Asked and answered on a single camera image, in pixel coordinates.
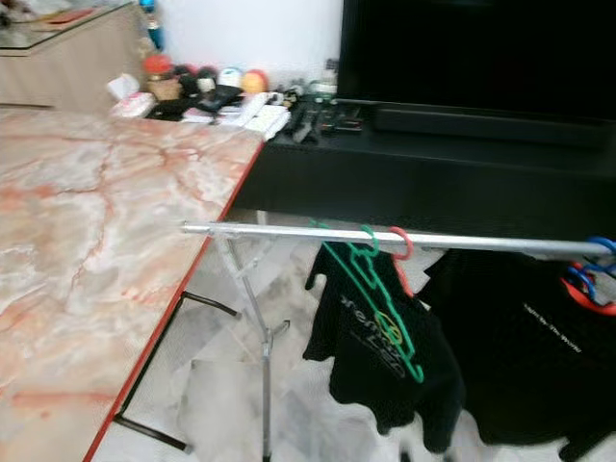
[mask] red table edge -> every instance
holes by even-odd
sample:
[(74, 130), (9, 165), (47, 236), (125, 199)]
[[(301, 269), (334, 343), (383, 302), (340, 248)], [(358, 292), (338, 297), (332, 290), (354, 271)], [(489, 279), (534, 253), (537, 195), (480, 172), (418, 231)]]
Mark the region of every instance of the red table edge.
[[(242, 174), (242, 178), (240, 178), (240, 181), (236, 185), (235, 189), (233, 190), (233, 192), (231, 192), (231, 196), (229, 197), (229, 200), (227, 201), (227, 204), (225, 205), (224, 209), (222, 209), (222, 212), (220, 212), (220, 215), (218, 216), (217, 220), (221, 220), (227, 215), (227, 212), (231, 208), (233, 201), (235, 200), (236, 196), (240, 192), (240, 189), (242, 188), (242, 185), (244, 184), (244, 181), (246, 177), (248, 176), (248, 173), (250, 173), (250, 171), (252, 170), (252, 166), (256, 162), (264, 146), (265, 146), (265, 143), (261, 142), (261, 144), (255, 150), (255, 153), (252, 156), (252, 159), (250, 159), (250, 162), (248, 163), (246, 170)], [(201, 246), (201, 249), (199, 250), (199, 253), (197, 253), (196, 257), (194, 257), (194, 260), (192, 261), (192, 265), (189, 268), (189, 271), (186, 273), (186, 276), (184, 276), (184, 279), (182, 279), (182, 282), (180, 283), (177, 291), (175, 291), (175, 294), (173, 295), (173, 298), (171, 299), (169, 306), (163, 313), (161, 320), (159, 321), (158, 325), (154, 329), (154, 332), (152, 333), (149, 340), (147, 341), (147, 344), (145, 344), (145, 348), (141, 352), (141, 355), (139, 359), (137, 360), (135, 367), (133, 367), (133, 369), (131, 370), (131, 373), (128, 375), (128, 378), (126, 379), (126, 381), (124, 382), (124, 385), (120, 389), (117, 395), (117, 398), (114, 401), (114, 404), (112, 405), (111, 409), (109, 410), (109, 413), (107, 414), (107, 417), (103, 421), (103, 424), (101, 424), (98, 432), (96, 433), (96, 436), (94, 436), (94, 439), (92, 440), (90, 448), (88, 449), (88, 452), (86, 452), (86, 455), (83, 458), (83, 462), (90, 462), (92, 458), (94, 457), (94, 454), (96, 453), (96, 450), (98, 449), (98, 446), (100, 445), (100, 442), (103, 440), (103, 437), (105, 436), (105, 433), (107, 432), (107, 429), (109, 428), (109, 425), (111, 424), (112, 420), (114, 419), (114, 416), (116, 415), (117, 409), (119, 408), (120, 404), (126, 398), (128, 391), (133, 386), (133, 383), (135, 382), (137, 375), (139, 375), (139, 372), (141, 371), (141, 368), (143, 367), (143, 363), (145, 363), (147, 357), (150, 355), (152, 351), (152, 348), (154, 347), (154, 344), (160, 337), (161, 333), (163, 332), (163, 329), (165, 329), (165, 326), (167, 325), (169, 317), (171, 316), (171, 313), (173, 312), (173, 308), (175, 307), (175, 304), (177, 303), (177, 301), (180, 298), (180, 295), (184, 292), (184, 289), (186, 289), (186, 286), (188, 285), (189, 281), (193, 277), (193, 274), (196, 271), (196, 267), (199, 265), (199, 262), (201, 261), (201, 258), (205, 254), (205, 251), (207, 250), (211, 240), (212, 238), (206, 238), (205, 242)]]

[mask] black metal table leg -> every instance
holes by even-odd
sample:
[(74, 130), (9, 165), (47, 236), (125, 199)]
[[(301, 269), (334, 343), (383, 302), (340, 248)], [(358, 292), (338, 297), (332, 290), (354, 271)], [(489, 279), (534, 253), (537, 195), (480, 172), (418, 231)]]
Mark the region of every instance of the black metal table leg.
[(219, 310), (224, 311), (225, 313), (233, 316), (234, 318), (239, 318), (242, 315), (242, 313), (237, 312), (229, 308), (228, 306), (223, 305), (222, 303), (218, 301), (212, 300), (210, 298), (206, 298), (205, 296), (192, 294), (190, 292), (183, 292), (180, 295), (180, 299), (177, 301), (177, 303), (173, 307), (171, 316), (169, 316), (169, 320), (167, 324), (165, 325), (165, 328), (161, 332), (160, 337), (156, 340), (156, 343), (154, 344), (152, 351), (150, 352), (149, 356), (145, 360), (145, 363), (143, 363), (143, 367), (141, 368), (139, 375), (137, 376), (137, 379), (135, 380), (135, 383), (133, 383), (133, 386), (131, 387), (128, 394), (126, 395), (126, 399), (124, 400), (124, 402), (122, 402), (122, 405), (119, 407), (119, 412), (115, 414), (114, 422), (116, 424), (125, 426), (126, 428), (135, 430), (141, 433), (142, 435), (149, 436), (150, 438), (154, 438), (155, 440), (158, 440), (169, 446), (180, 449), (184, 452), (190, 452), (192, 447), (188, 445), (187, 443), (184, 443), (183, 441), (173, 438), (172, 436), (169, 436), (166, 433), (163, 433), (162, 431), (156, 430), (149, 426), (143, 425), (142, 423), (138, 423), (138, 422), (132, 421), (124, 417), (124, 412), (130, 405), (131, 401), (133, 400), (133, 397), (135, 396), (135, 393), (139, 389), (141, 381), (143, 380), (143, 377), (145, 376), (147, 369), (149, 368), (152, 360), (154, 359), (154, 356), (156, 355), (156, 351), (158, 350), (159, 346), (163, 343), (163, 339), (165, 338), (169, 330), (169, 327), (173, 323), (173, 319), (175, 318), (175, 315), (177, 315), (177, 312), (180, 311), (180, 308), (182, 307), (182, 304), (184, 303), (185, 298), (218, 308)]

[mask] marble table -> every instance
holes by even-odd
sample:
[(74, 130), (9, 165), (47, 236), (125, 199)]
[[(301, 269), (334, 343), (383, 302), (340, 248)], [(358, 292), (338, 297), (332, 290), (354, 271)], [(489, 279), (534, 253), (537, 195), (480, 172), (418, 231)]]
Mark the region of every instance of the marble table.
[(255, 132), (0, 111), (0, 461), (91, 457), (262, 145)]

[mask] red hanger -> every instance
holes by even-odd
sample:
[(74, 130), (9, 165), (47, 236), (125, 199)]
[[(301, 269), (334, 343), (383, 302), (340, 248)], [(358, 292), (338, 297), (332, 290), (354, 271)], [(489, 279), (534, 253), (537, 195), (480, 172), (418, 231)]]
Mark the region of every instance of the red hanger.
[(394, 259), (394, 267), (396, 268), (396, 272), (398, 273), (398, 279), (400, 280), (400, 284), (402, 285), (402, 289), (406, 292), (408, 296), (414, 296), (413, 290), (406, 279), (406, 274), (404, 273), (404, 269), (398, 263), (401, 260), (408, 260), (411, 258), (413, 254), (413, 242), (406, 234), (402, 228), (398, 228), (397, 226), (392, 226), (389, 228), (392, 233), (398, 234), (400, 237), (404, 239), (406, 242), (406, 252), (405, 253), (394, 253), (392, 254), (392, 258)]
[[(583, 270), (583, 266), (580, 263), (573, 262), (572, 267)], [(591, 282), (595, 282), (595, 276), (593, 274), (585, 273), (587, 277), (591, 280)], [(582, 308), (593, 311), (595, 313), (599, 313), (600, 315), (605, 316), (616, 316), (616, 303), (613, 301), (606, 303), (605, 305), (601, 305), (594, 300), (592, 300), (587, 293), (581, 291), (576, 286), (568, 282), (565, 278), (560, 278), (560, 281), (564, 284), (565, 289), (569, 293), (569, 296), (577, 302)]]

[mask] cabinet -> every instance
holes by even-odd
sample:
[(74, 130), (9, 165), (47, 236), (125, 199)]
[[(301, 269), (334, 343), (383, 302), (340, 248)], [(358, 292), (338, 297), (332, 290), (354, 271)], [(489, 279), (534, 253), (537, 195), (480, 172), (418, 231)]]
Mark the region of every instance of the cabinet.
[(143, 79), (138, 7), (102, 7), (61, 32), (14, 24), (0, 35), (0, 105), (106, 114), (115, 104), (105, 86), (122, 72)]

